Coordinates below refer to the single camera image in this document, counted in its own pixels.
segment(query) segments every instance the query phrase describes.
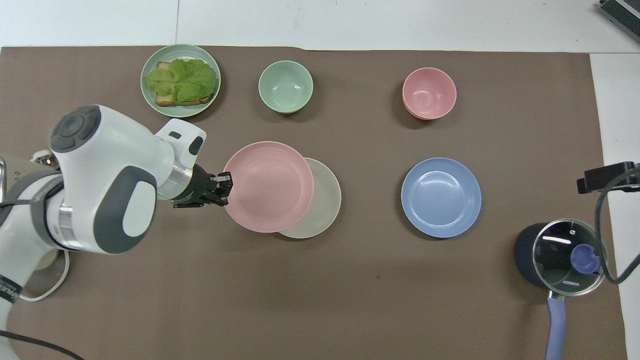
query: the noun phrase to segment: stacked plates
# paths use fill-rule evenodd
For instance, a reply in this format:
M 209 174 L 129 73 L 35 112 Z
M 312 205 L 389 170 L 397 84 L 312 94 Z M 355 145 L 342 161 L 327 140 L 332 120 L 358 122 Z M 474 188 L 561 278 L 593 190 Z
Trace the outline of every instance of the stacked plates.
M 234 182 L 225 209 L 249 230 L 310 238 L 329 228 L 340 211 L 340 184 L 333 172 L 283 143 L 247 145 L 224 171 Z

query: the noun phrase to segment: plate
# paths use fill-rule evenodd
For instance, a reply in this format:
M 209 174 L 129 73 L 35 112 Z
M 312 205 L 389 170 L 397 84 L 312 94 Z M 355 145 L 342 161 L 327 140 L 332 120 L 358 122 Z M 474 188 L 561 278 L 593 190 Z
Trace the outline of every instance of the plate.
M 287 229 L 307 212 L 314 196 L 314 176 L 298 151 L 279 142 L 257 142 L 235 153 L 224 171 L 234 186 L 227 213 L 258 233 Z
M 214 90 L 213 96 L 208 103 L 193 106 L 158 106 L 156 104 L 156 93 L 149 90 L 142 77 L 149 75 L 152 70 L 156 69 L 157 63 L 159 61 L 171 62 L 175 59 L 184 59 L 187 61 L 189 61 L 189 59 L 200 59 L 206 62 L 211 67 L 214 74 L 216 75 L 216 89 Z M 145 63 L 145 66 L 142 68 L 142 73 L 140 74 L 140 90 L 142 90 L 142 96 L 144 96 L 149 106 L 151 106 L 157 112 L 175 118 L 190 117 L 203 112 L 206 108 L 209 107 L 209 105 L 211 105 L 213 100 L 216 99 L 218 93 L 220 92 L 220 76 L 220 68 L 218 67 L 218 63 L 216 63 L 216 60 L 213 60 L 208 52 L 195 45 L 169 45 L 156 51 L 156 53 L 154 53 Z
M 294 239 L 311 238 L 327 230 L 340 212 L 342 194 L 335 174 L 320 161 L 305 158 L 314 175 L 314 197 L 311 206 L 293 226 L 280 234 Z
M 401 199 L 409 221 L 437 238 L 467 231 L 482 205 L 476 177 L 465 165 L 449 158 L 431 158 L 415 165 L 404 179 Z

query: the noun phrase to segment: blue lid knob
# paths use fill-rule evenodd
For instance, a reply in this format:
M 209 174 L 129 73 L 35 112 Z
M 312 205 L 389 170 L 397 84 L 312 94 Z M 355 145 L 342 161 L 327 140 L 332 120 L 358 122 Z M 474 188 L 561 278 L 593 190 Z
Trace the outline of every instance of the blue lid knob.
M 600 258 L 596 256 L 593 246 L 580 244 L 571 251 L 571 265 L 582 274 L 593 274 L 600 268 Z

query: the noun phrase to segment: lettuce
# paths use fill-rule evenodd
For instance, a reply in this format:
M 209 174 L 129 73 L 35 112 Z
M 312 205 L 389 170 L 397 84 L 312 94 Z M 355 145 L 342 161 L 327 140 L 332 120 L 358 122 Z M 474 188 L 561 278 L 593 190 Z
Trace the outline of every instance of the lettuce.
M 174 101 L 185 102 L 213 94 L 216 76 L 206 62 L 200 59 L 173 60 L 169 70 L 154 69 L 143 76 L 149 89 L 160 96 L 171 94 Z

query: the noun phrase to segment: blue plate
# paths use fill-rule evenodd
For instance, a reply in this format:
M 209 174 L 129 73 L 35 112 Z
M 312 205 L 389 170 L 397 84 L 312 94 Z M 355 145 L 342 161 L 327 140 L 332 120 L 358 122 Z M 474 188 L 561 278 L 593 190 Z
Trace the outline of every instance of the blue plate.
M 480 185 L 465 165 L 431 158 L 415 165 L 402 184 L 402 207 L 418 230 L 437 238 L 467 231 L 482 204 Z

